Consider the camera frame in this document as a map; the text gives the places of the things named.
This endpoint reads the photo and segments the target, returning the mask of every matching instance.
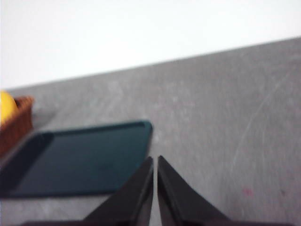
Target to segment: yellow fruit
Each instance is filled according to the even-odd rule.
[[[7,120],[18,108],[16,105],[15,100],[13,99],[13,97],[5,92],[5,91],[1,91],[0,92],[0,108],[1,108],[1,119],[0,122],[1,124],[3,122],[5,122],[5,120]]]

